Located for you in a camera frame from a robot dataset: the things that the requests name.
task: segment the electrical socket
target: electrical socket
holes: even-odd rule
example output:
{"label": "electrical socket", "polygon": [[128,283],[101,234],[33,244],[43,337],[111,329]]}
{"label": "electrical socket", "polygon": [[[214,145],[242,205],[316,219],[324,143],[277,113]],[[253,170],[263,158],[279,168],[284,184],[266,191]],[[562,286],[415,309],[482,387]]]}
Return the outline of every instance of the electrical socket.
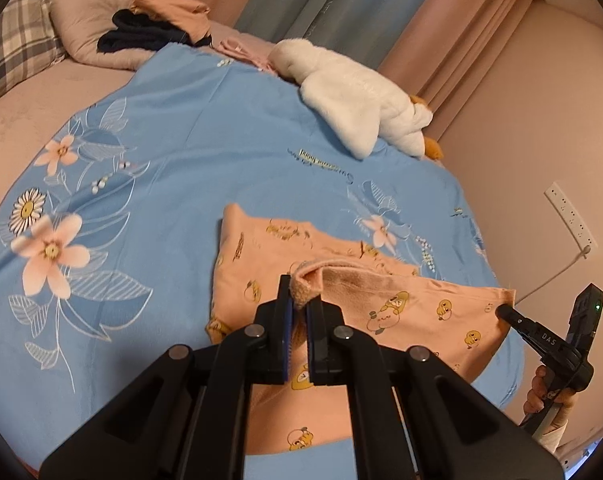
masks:
{"label": "electrical socket", "polygon": [[590,229],[585,224],[584,219],[578,213],[572,202],[566,197],[566,194],[561,190],[559,184],[553,182],[552,185],[544,192],[547,199],[554,206],[561,219],[568,227],[568,230],[575,238],[575,241],[579,245],[580,249],[584,249],[587,245],[590,245],[591,254],[592,251],[597,248],[597,242],[593,238]]}

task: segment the metal screw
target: metal screw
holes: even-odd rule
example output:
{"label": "metal screw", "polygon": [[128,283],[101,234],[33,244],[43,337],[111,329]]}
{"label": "metal screw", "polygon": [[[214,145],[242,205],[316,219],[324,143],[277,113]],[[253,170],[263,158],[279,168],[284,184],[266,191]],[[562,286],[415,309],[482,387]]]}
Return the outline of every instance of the metal screw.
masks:
{"label": "metal screw", "polygon": [[175,361],[184,359],[188,357],[188,347],[186,345],[171,346],[168,350],[168,357],[175,359]]}
{"label": "metal screw", "polygon": [[335,334],[335,337],[339,339],[350,339],[352,338],[354,332],[353,329],[349,326],[339,325],[335,327],[335,330],[333,330],[333,334]]}
{"label": "metal screw", "polygon": [[253,323],[252,325],[248,325],[244,329],[244,333],[248,337],[261,337],[262,335],[264,335],[264,332],[266,332],[266,329],[263,326],[261,326],[260,324],[257,324],[257,323]]}
{"label": "metal screw", "polygon": [[428,361],[430,350],[425,346],[413,346],[408,353],[415,361]]}

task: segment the beige wall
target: beige wall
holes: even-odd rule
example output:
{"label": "beige wall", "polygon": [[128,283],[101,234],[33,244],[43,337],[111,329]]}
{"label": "beige wall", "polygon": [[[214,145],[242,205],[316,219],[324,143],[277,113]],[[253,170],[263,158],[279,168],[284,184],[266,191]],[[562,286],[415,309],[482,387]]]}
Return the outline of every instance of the beige wall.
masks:
{"label": "beige wall", "polygon": [[[564,336],[576,295],[590,282],[603,289],[603,30],[535,2],[441,144],[500,282],[520,296],[579,251],[544,190],[558,181],[584,217],[597,252],[518,306]],[[590,361],[595,377],[563,442],[603,424],[603,316]],[[507,409],[517,421],[537,364],[527,351]]]}

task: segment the white power cord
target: white power cord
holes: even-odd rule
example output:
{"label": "white power cord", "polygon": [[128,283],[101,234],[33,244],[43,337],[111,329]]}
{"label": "white power cord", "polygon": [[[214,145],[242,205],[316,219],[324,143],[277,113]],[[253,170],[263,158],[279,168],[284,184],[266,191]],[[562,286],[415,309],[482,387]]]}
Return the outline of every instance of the white power cord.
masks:
{"label": "white power cord", "polygon": [[580,258],[584,257],[590,252],[590,245],[587,245],[586,247],[584,247],[581,251],[579,251],[579,254],[577,256],[575,256],[575,259],[570,262],[566,267],[564,267],[563,269],[561,269],[557,274],[555,274],[554,276],[552,276],[551,278],[547,279],[545,282],[543,282],[540,286],[538,286],[537,288],[533,288],[533,290],[531,290],[528,294],[524,294],[521,298],[519,298],[519,300],[515,301],[515,306],[517,306],[518,303],[521,303],[523,300],[525,300],[527,297],[533,295],[535,292],[537,292],[538,290],[540,290],[541,288],[543,288],[544,286],[548,285],[552,280],[554,280],[555,278],[559,277],[560,275],[562,275],[564,272],[566,272],[570,267],[572,267],[575,263],[577,263],[579,261]]}

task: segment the hand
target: hand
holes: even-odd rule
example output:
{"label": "hand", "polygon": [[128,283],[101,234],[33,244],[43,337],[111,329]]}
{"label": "hand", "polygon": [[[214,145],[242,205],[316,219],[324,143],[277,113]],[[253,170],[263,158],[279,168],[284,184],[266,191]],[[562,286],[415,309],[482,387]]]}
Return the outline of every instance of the hand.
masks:
{"label": "hand", "polygon": [[[529,413],[540,412],[543,409],[543,400],[541,399],[546,395],[546,393],[548,393],[548,388],[543,381],[545,376],[546,367],[541,365],[535,371],[535,376],[533,377],[533,382],[531,384],[532,388],[528,392],[526,402],[523,404],[523,412],[526,415]],[[546,429],[546,431],[544,431],[544,434],[557,430],[568,422],[568,415],[570,414],[570,411],[573,409],[574,405],[577,403],[577,394],[574,390],[565,388],[557,395],[555,402],[560,403],[562,406],[557,412],[557,415],[553,421],[550,423],[550,426]]]}

